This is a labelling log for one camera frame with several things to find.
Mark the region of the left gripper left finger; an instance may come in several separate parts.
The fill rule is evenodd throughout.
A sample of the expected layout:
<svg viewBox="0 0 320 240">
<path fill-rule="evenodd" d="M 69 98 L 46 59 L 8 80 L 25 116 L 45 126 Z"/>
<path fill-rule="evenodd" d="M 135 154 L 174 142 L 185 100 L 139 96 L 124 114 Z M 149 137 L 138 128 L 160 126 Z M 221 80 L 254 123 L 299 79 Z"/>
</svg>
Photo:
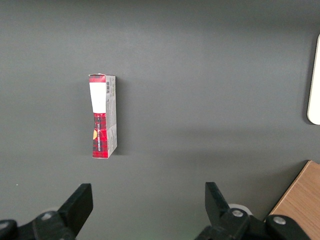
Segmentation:
<svg viewBox="0 0 320 240">
<path fill-rule="evenodd" d="M 92 185 L 82 183 L 58 210 L 39 214 L 18 226 L 13 219 L 0 221 L 2 240 L 75 240 L 93 210 Z"/>
</svg>

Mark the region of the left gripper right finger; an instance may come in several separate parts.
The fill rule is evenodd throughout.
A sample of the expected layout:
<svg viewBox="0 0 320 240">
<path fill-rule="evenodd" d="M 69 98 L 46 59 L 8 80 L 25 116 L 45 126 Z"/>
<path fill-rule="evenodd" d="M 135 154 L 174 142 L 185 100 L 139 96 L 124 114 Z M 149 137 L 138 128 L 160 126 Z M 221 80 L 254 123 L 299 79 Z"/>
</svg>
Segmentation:
<svg viewBox="0 0 320 240">
<path fill-rule="evenodd" d="M 215 182 L 205 183 L 205 209 L 211 225 L 197 240 L 309 240 L 292 218 L 269 215 L 264 221 L 238 207 L 229 207 Z"/>
</svg>

